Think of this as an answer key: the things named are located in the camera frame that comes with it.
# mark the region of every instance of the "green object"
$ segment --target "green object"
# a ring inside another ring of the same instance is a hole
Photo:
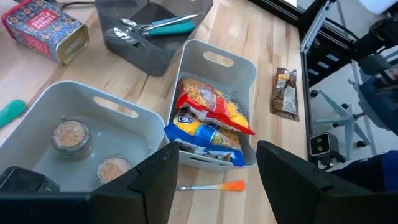
[[[195,23],[192,21],[181,22],[175,25],[159,27],[148,30],[149,35],[170,35],[170,34],[184,34],[195,29]]]
[[[22,100],[12,100],[0,111],[0,128],[4,127],[26,110],[26,103]]]

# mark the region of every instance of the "spice jar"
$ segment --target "spice jar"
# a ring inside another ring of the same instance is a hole
[[[62,154],[77,159],[86,158],[92,152],[90,130],[80,121],[60,123],[52,133],[52,143]]]
[[[129,160],[122,155],[107,156],[97,168],[97,177],[102,184],[106,184],[132,168]]]

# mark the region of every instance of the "chip bag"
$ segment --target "chip bag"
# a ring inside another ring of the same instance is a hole
[[[245,164],[236,132],[201,122],[186,109],[180,110],[164,131],[185,151],[232,162],[234,166]]]
[[[297,106],[296,71],[278,68],[271,94],[270,111],[273,114],[299,121]]]
[[[182,78],[178,87],[180,95],[175,106],[177,109],[188,108],[200,121],[216,123],[219,126],[255,134],[241,108],[228,95],[193,78]]]

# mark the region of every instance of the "gray plastic bin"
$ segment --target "gray plastic bin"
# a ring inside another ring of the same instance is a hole
[[[190,34],[164,35],[142,38],[131,32],[131,37],[139,41],[139,45],[130,45],[114,35],[113,27],[125,27],[120,18],[132,19],[138,24],[202,12],[201,16],[192,21],[196,27],[202,22],[213,5],[212,0],[96,0],[101,29],[105,46],[116,55],[124,58],[142,71],[153,76],[162,76],[175,52],[189,38]]]
[[[69,119],[91,131],[89,157],[65,158],[53,147],[52,131]],[[89,192],[101,185],[96,171],[106,156],[120,154],[138,165],[158,150],[164,126],[158,114],[133,103],[81,83],[58,82],[42,93],[0,147],[0,173],[19,166],[47,176],[62,192]]]
[[[207,57],[206,54],[208,55],[209,53],[213,54],[213,56]],[[220,63],[216,63],[215,61],[219,61],[217,59],[230,61],[229,66],[227,67]],[[249,111],[249,106],[252,92],[251,87],[256,80],[256,76],[256,67],[245,58],[231,54],[199,40],[187,41],[182,50],[167,122],[170,123],[177,113],[177,109],[175,109],[175,102],[179,95],[177,83],[182,77],[195,78],[226,93],[238,103],[242,109],[243,115],[245,115],[250,122],[251,113]],[[251,136],[239,133],[238,138],[245,158],[245,165],[243,167],[255,166],[257,164],[256,152],[250,146]],[[181,150],[180,164],[217,172],[242,168],[234,166],[231,162],[212,159]]]

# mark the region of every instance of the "blue chip bag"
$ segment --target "blue chip bag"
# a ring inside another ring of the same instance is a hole
[[[244,156],[235,131],[198,121],[195,115],[181,109],[164,128],[170,141],[177,141],[189,152],[243,166]]]

